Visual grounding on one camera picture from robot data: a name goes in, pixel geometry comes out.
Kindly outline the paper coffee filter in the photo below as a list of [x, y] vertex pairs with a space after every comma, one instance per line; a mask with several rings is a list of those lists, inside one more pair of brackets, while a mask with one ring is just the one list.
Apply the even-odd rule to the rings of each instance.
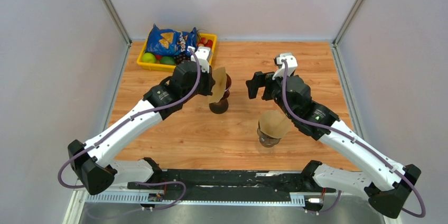
[[272, 138], [283, 138], [291, 130], [291, 121], [278, 110], [268, 110], [259, 117], [259, 128], [262, 133]]

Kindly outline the brown amber dripper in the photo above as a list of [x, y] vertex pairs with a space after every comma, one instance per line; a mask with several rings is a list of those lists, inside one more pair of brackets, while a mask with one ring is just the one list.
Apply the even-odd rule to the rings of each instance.
[[226, 78], [226, 88], [225, 88], [225, 91], [224, 91], [224, 94], [223, 94], [223, 97], [222, 97], [223, 99], [227, 99], [230, 96], [230, 87], [231, 87], [231, 83], [232, 83], [230, 75], [226, 74], [226, 76], [227, 76], [227, 78]]

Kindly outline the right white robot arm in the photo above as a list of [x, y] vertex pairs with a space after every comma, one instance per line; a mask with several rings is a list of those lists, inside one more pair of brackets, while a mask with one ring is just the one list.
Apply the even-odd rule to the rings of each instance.
[[310, 161], [301, 177], [305, 189], [322, 187], [350, 193], [392, 219], [402, 211], [418, 218], [426, 216], [422, 196], [415, 188], [421, 170], [414, 164], [393, 161], [374, 149], [336, 113], [313, 101], [311, 88], [299, 76], [255, 72], [246, 86], [250, 99], [256, 98], [263, 87], [262, 99], [273, 100], [301, 133], [333, 148], [359, 168], [358, 172], [350, 172]]

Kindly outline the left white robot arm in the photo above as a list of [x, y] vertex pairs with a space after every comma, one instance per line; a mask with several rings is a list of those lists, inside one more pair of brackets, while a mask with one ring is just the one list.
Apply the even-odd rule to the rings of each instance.
[[118, 161], [115, 157], [140, 134], [181, 110], [195, 95], [210, 96], [214, 84], [208, 62], [182, 63], [105, 131], [85, 142], [72, 141], [67, 164], [82, 183], [80, 187], [91, 195], [128, 182], [142, 182], [148, 189], [156, 189], [162, 176], [148, 157], [138, 161]]

